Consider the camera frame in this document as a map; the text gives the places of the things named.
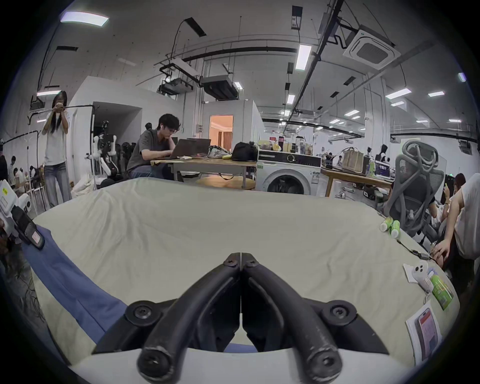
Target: phone picture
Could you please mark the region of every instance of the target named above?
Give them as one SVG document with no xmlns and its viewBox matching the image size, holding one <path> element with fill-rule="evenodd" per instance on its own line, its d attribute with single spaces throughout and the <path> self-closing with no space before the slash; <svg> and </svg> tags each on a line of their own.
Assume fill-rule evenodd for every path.
<svg viewBox="0 0 480 384">
<path fill-rule="evenodd" d="M 415 327 L 420 339 L 421 359 L 423 361 L 432 354 L 438 344 L 437 328 L 429 308 L 418 317 Z"/>
</svg>

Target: person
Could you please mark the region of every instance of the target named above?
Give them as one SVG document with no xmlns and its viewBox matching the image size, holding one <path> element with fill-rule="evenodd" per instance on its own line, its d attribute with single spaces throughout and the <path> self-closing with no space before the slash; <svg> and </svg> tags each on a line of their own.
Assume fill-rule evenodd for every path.
<svg viewBox="0 0 480 384">
<path fill-rule="evenodd" d="M 171 136 L 179 130 L 179 127 L 178 118 L 167 113 L 158 119 L 156 130 L 144 131 L 128 161 L 127 176 L 130 179 L 153 177 L 173 180 L 170 168 L 166 164 L 153 167 L 150 165 L 150 160 L 162 159 L 172 154 L 175 143 Z"/>
<path fill-rule="evenodd" d="M 3 155 L 3 145 L 0 145 L 0 180 L 7 180 L 10 183 L 10 173 L 7 166 L 7 160 Z"/>
<path fill-rule="evenodd" d="M 479 217 L 480 173 L 476 173 L 450 199 L 444 237 L 431 252 L 443 270 L 450 269 L 461 302 L 468 295 L 474 263 L 480 256 Z"/>
<path fill-rule="evenodd" d="M 68 112 L 63 108 L 67 105 L 67 93 L 59 92 L 52 102 L 53 111 L 50 113 L 42 135 L 47 135 L 47 148 L 45 150 L 45 185 L 50 207 L 58 205 L 57 187 L 58 181 L 63 202 L 71 200 L 68 182 L 65 136 L 68 133 Z"/>
<path fill-rule="evenodd" d="M 465 176 L 463 173 L 459 173 L 455 176 L 453 183 L 453 194 L 458 192 L 460 187 L 465 184 Z M 434 228 L 439 228 L 440 224 L 447 218 L 448 210 L 450 208 L 450 189 L 447 185 L 444 186 L 444 195 L 445 195 L 445 204 L 438 207 L 437 217 L 432 217 L 432 226 Z"/>
<path fill-rule="evenodd" d="M 15 161 L 17 158 L 15 156 L 12 156 L 12 163 L 8 166 L 8 183 L 10 185 L 15 184 L 15 174 L 13 173 L 13 165 L 15 164 Z"/>
</svg>

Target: white t-shirt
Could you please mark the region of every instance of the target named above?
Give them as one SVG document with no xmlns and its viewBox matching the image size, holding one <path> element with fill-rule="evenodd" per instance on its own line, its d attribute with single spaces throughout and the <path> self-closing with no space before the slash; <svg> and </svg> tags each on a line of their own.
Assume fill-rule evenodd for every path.
<svg viewBox="0 0 480 384">
<path fill-rule="evenodd" d="M 473 175 L 460 188 L 464 208 L 455 224 L 458 251 L 465 259 L 480 256 L 480 173 Z"/>
<path fill-rule="evenodd" d="M 68 112 L 64 111 L 65 118 L 69 125 Z M 61 119 L 60 113 L 56 114 L 56 119 Z M 57 165 L 67 161 L 66 146 L 65 146 L 65 132 L 60 121 L 60 125 L 52 132 L 52 128 L 48 128 L 47 133 L 47 148 L 45 150 L 45 165 Z"/>
</svg>

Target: laptop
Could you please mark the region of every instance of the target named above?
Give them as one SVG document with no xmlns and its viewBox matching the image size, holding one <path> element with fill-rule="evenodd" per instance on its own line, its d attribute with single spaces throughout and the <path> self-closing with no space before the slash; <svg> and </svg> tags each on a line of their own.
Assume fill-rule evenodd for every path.
<svg viewBox="0 0 480 384">
<path fill-rule="evenodd" d="M 210 139 L 179 139 L 170 157 L 164 160 L 173 160 L 181 156 L 193 156 L 198 153 L 207 153 Z"/>
</svg>

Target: wooden table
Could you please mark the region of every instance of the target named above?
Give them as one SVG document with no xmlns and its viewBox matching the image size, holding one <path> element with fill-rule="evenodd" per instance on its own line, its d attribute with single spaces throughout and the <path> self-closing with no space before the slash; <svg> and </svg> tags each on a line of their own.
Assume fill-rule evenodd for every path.
<svg viewBox="0 0 480 384">
<path fill-rule="evenodd" d="M 242 188 L 247 189 L 247 167 L 256 167 L 256 161 L 233 161 L 223 159 L 210 159 L 207 157 L 194 157 L 191 160 L 151 160 L 152 166 L 168 164 L 173 177 L 177 180 L 178 171 L 193 171 L 200 173 L 227 173 L 243 177 Z"/>
<path fill-rule="evenodd" d="M 388 181 L 384 179 L 378 179 L 378 178 L 359 175 L 357 173 L 349 173 L 349 172 L 342 172 L 334 169 L 327 169 L 324 167 L 320 168 L 320 173 L 322 173 L 325 176 L 328 176 L 328 183 L 327 183 L 327 190 L 325 192 L 325 197 L 330 196 L 330 191 L 332 190 L 332 184 L 334 179 L 350 181 L 353 183 L 376 185 L 377 187 L 382 187 L 388 190 L 392 189 L 393 180 Z"/>
</svg>

